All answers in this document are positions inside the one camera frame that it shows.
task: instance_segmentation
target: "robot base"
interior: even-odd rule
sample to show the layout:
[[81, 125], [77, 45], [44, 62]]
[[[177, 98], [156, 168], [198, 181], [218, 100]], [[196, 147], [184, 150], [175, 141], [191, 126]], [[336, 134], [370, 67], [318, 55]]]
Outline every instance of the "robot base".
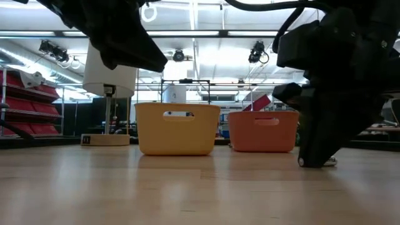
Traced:
[[82, 146], [128, 146], [130, 136], [126, 134], [82, 134]]

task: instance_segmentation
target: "red bin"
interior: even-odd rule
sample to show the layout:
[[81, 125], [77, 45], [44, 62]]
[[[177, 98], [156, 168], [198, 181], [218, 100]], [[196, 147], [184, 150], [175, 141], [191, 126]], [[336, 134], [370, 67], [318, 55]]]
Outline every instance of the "red bin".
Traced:
[[298, 112], [231, 112], [228, 119], [235, 151], [288, 153], [294, 148]]

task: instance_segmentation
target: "plastic basket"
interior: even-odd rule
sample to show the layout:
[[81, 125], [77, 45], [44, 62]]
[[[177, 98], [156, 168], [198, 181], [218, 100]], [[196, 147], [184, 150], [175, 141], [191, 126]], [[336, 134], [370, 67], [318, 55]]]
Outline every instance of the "plastic basket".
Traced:
[[[200, 104], [135, 104], [142, 153], [157, 156], [207, 155], [213, 151], [220, 108]], [[165, 112], [191, 112], [165, 116]]]
[[229, 135], [232, 148], [242, 152], [289, 152], [294, 148], [299, 113], [231, 112]]

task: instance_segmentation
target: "ceiling light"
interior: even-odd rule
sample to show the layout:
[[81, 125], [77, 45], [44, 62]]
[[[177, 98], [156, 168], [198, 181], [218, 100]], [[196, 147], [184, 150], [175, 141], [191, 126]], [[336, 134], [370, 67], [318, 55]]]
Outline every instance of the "ceiling light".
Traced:
[[71, 36], [84, 37], [84, 36], [86, 36], [86, 34], [84, 34], [81, 31], [64, 31], [62, 33], [67, 37], [71, 37]]
[[150, 36], [218, 36], [219, 31], [148, 31]]
[[257, 37], [274, 37], [276, 31], [228, 31], [228, 36], [257, 36]]
[[52, 31], [0, 31], [0, 38], [18, 38], [24, 37], [54, 37], [56, 34]]

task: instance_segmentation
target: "wooden table surface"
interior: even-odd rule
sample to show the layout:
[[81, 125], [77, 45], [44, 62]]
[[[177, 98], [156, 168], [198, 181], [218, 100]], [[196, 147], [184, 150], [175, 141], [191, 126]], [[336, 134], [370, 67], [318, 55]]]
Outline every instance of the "wooden table surface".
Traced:
[[400, 154], [143, 156], [137, 146], [0, 151], [0, 224], [400, 224]]

